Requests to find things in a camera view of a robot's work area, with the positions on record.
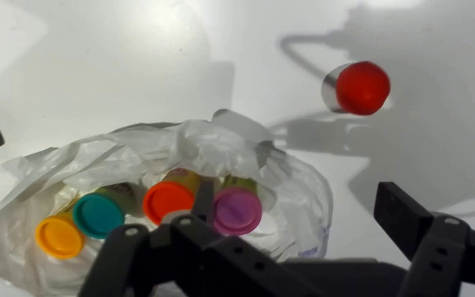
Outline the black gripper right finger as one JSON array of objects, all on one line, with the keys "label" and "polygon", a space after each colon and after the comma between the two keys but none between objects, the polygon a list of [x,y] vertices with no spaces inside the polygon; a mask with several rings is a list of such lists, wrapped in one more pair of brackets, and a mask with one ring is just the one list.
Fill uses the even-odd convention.
[{"label": "black gripper right finger", "polygon": [[475,286],[475,230],[420,205],[393,182],[377,191],[375,220],[411,262],[400,297],[459,297]]}]

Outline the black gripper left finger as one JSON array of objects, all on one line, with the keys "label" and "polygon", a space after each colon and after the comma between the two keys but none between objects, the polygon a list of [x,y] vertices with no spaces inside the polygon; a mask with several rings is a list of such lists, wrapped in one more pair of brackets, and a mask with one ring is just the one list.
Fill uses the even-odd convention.
[{"label": "black gripper left finger", "polygon": [[156,232],[115,230],[78,297],[152,297],[176,283],[189,297],[324,297],[311,281],[242,238],[213,229],[215,182],[204,181],[190,214],[171,215]]}]

